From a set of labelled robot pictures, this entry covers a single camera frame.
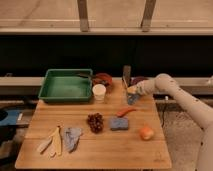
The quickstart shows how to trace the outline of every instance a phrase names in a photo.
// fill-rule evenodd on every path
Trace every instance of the banana peel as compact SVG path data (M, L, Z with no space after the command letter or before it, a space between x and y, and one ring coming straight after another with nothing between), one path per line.
M60 126L57 126L55 131L41 142L36 151L42 154L51 145L50 157L60 156L62 154L61 144Z

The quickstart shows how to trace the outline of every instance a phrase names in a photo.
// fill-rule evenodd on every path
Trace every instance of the cup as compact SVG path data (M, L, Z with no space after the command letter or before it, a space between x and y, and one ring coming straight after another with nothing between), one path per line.
M92 88L95 100L103 102L106 94L106 87L103 84L96 84Z

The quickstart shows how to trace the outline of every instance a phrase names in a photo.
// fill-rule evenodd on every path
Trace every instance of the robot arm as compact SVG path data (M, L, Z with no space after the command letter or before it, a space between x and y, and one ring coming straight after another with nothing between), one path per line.
M139 82L136 85L136 91L141 95L164 91L177 101L204 130L198 154L197 171L213 170L213 108L181 89L168 74L159 74L155 79Z

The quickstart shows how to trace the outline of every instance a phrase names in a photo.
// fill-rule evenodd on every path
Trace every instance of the plastic tray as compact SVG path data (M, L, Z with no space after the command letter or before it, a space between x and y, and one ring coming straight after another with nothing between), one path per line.
M45 102L89 101L92 95L91 78L78 73L93 74L91 69L49 69L46 73L39 99Z

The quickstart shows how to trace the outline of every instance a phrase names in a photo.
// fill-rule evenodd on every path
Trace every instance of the sponge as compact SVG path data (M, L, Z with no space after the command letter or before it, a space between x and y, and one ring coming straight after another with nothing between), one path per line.
M118 117L110 118L109 125L110 125L110 129L112 131L127 130L129 128L128 119L124 118L124 117L123 118L118 118Z

